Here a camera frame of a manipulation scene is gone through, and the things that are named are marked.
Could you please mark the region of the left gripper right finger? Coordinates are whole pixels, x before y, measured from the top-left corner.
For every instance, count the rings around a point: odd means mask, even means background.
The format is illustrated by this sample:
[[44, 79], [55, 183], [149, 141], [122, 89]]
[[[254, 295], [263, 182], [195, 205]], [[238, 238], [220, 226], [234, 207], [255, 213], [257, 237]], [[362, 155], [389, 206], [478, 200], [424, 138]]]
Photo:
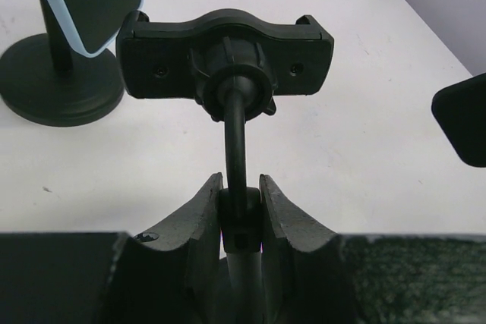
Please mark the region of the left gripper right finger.
[[339, 234], [268, 175], [263, 280], [269, 323], [483, 323], [485, 238]]

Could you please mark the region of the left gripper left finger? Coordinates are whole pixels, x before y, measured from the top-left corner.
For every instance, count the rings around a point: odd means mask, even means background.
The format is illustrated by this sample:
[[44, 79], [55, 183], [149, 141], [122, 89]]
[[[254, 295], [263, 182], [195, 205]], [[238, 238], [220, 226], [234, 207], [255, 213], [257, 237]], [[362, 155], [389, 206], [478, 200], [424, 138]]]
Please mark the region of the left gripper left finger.
[[219, 264], [214, 174], [157, 225], [1, 236], [3, 323], [208, 323]]

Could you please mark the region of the black round-base phone stand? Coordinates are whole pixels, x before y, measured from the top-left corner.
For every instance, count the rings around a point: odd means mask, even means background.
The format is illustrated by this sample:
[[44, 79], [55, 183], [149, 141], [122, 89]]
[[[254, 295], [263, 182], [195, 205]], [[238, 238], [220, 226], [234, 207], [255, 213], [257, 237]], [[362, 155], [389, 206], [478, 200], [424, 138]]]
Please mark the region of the black round-base phone stand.
[[129, 241], [112, 299], [123, 321], [264, 323], [262, 248], [269, 189], [247, 182], [245, 125], [276, 113], [277, 96], [323, 86], [333, 37], [310, 15], [271, 24], [235, 9], [182, 23], [131, 12], [116, 39], [135, 99], [191, 99], [224, 125], [226, 172]]

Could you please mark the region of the black phone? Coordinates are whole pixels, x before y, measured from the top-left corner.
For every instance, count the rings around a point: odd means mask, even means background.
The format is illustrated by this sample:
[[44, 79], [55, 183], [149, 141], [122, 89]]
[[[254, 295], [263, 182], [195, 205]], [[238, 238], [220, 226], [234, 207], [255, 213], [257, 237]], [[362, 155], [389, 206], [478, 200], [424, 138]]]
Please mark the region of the black phone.
[[439, 90], [431, 111], [459, 158], [472, 167], [485, 167], [485, 75]]

